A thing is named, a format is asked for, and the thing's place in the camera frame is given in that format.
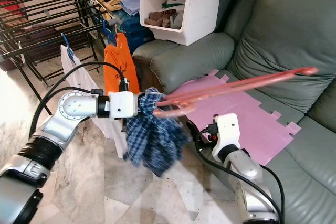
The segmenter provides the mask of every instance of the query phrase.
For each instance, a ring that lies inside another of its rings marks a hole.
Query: clothes drying rack
[[[0,62],[10,59],[18,68],[24,79],[39,100],[41,96],[25,73],[23,66],[26,65],[34,76],[50,86],[48,80],[62,75],[63,69],[58,69],[47,75],[38,71],[38,64],[60,56],[60,44],[66,46],[63,36],[68,38],[72,50],[84,47],[91,47],[92,56],[85,57],[81,61],[98,61],[93,47],[93,41],[97,39],[93,31],[97,31],[98,38],[102,45],[105,43],[101,34],[102,24],[95,23],[97,18],[109,11],[99,1],[95,0],[94,5],[89,5],[91,0],[0,0],[5,4],[0,8],[19,6],[19,8],[0,13]],[[99,8],[100,11],[93,12],[92,8]],[[27,19],[20,24],[8,25],[9,22]],[[88,71],[99,72],[100,66]]]

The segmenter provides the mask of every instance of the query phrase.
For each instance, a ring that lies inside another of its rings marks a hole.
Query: pink foam mat
[[[226,83],[228,76],[220,79],[215,76],[217,72],[214,69],[203,78],[186,82],[174,94]],[[266,165],[293,140],[290,134],[295,135],[301,127],[293,122],[283,126],[277,122],[281,113],[273,111],[269,114],[260,105],[261,102],[247,93],[236,92],[196,103],[196,110],[187,117],[202,130],[205,125],[213,122],[214,114],[237,114],[241,148],[245,148],[255,161]]]

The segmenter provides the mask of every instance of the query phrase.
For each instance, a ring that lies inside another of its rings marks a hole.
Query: white storage box
[[[140,23],[150,28],[156,39],[189,46],[215,30],[219,0],[186,0],[181,29],[147,25],[149,13],[162,9],[166,0],[140,0]]]

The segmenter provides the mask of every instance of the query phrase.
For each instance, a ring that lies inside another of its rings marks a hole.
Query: blue plaid cloth
[[[156,103],[163,97],[156,88],[147,89],[139,101],[139,114],[127,121],[129,150],[125,158],[136,167],[142,161],[158,177],[182,157],[182,148],[189,141],[175,119],[153,115]]]

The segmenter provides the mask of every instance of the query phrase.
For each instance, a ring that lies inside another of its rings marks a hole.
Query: marble floor
[[[89,53],[90,49],[82,49],[76,55],[83,58]],[[38,65],[44,74],[59,67],[59,58]],[[44,95],[47,86],[25,70]],[[90,74],[103,87],[102,73]],[[48,103],[52,111],[58,99]],[[37,104],[18,70],[0,70],[0,166],[27,141]],[[43,111],[39,121],[46,117]],[[189,149],[183,154],[181,161],[157,178],[144,167],[118,159],[114,140],[105,140],[87,120],[41,189],[44,198],[31,223],[240,223],[234,194]]]

